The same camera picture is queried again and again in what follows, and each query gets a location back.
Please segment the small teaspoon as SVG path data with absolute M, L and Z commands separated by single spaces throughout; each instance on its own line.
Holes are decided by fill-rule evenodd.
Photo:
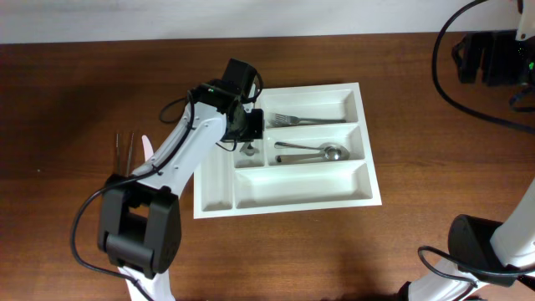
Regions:
M 239 150 L 245 156 L 253 157 L 260 153 L 260 150 L 252 145 L 252 142 L 245 142 Z

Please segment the steel fork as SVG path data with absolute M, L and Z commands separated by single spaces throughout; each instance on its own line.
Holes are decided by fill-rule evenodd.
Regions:
M 298 120 L 331 120 L 331 119 L 314 119 L 314 118 L 300 118 L 293 115 L 282 115 L 282 114 L 272 114 L 270 120 L 287 120 L 287 121 L 298 121 Z
M 343 123 L 346 123 L 346 120 L 298 120 L 298 121 L 270 120 L 269 121 L 270 126 L 272 126 L 273 128 L 304 126 L 304 125 L 332 125 L 332 124 L 343 124 Z

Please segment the large steel spoon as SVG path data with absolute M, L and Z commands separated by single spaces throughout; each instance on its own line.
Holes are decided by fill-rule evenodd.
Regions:
M 341 149 L 336 147 L 327 147 L 324 150 L 321 150 L 319 153 L 315 154 L 304 154 L 304 155 L 278 155 L 275 156 L 275 161 L 277 163 L 289 163 L 294 161 L 304 161 L 310 159 L 322 159 L 324 161 L 341 161 L 345 158 L 344 153 Z
M 336 147 L 342 150 L 342 152 L 345 155 L 345 158 L 342 161 L 348 160 L 350 158 L 350 153 L 345 147 L 341 145 L 332 144 L 332 143 L 325 143 L 317 147 L 312 147 L 312 146 L 295 145 L 295 144 L 291 144 L 287 142 L 278 141 L 274 144 L 274 146 L 276 149 L 292 148 L 292 149 L 307 150 L 307 151 L 317 151 L 317 153 L 319 153 L 320 151 L 323 151 L 327 147 L 332 146 L 332 147 Z

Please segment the pink plastic knife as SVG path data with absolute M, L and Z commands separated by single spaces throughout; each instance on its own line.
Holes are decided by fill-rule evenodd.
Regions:
M 154 150 L 153 150 L 149 137 L 147 135 L 142 135 L 141 143 L 142 143 L 142 148 L 143 148 L 144 159 L 145 161 L 148 161 L 154 155 Z

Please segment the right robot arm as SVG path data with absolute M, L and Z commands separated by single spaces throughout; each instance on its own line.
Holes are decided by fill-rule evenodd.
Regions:
M 531 114 L 532 106 L 519 101 L 534 91 L 534 3 L 518 0 L 517 30 L 467 34 L 452 47 L 458 79 L 488 86 L 520 85 L 522 91 L 508 100 L 517 113 Z M 398 300 L 467 300 L 486 286 L 510 287 L 515 282 L 534 286 L 534 188 L 530 186 L 505 222 L 461 214 L 451 224 L 448 250 L 421 246 L 440 257 L 436 265 L 423 264 L 429 272 L 407 282 L 396 294 Z

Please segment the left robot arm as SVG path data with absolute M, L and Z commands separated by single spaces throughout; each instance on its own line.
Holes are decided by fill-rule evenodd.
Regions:
M 183 116 L 145 163 L 106 181 L 97 243 L 131 299 L 173 298 L 168 269 L 181 244 L 179 197 L 216 144 L 262 139 L 263 112 L 251 106 L 262 88 L 254 67 L 230 59 L 220 79 L 188 90 Z

